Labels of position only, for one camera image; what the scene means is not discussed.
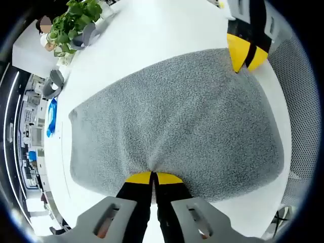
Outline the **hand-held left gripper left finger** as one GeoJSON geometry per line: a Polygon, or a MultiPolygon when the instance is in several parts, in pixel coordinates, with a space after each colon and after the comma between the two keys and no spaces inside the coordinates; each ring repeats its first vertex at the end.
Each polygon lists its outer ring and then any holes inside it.
{"type": "Polygon", "coordinates": [[[142,242],[150,218],[151,172],[130,176],[117,196],[108,196],[82,213],[74,242],[142,242]]]}

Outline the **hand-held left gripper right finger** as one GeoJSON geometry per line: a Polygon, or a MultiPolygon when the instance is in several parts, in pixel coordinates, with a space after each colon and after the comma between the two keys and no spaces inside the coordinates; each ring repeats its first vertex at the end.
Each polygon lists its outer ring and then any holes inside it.
{"type": "Polygon", "coordinates": [[[158,220],[165,242],[239,242],[229,218],[201,197],[193,197],[183,181],[154,174],[158,220]]]}

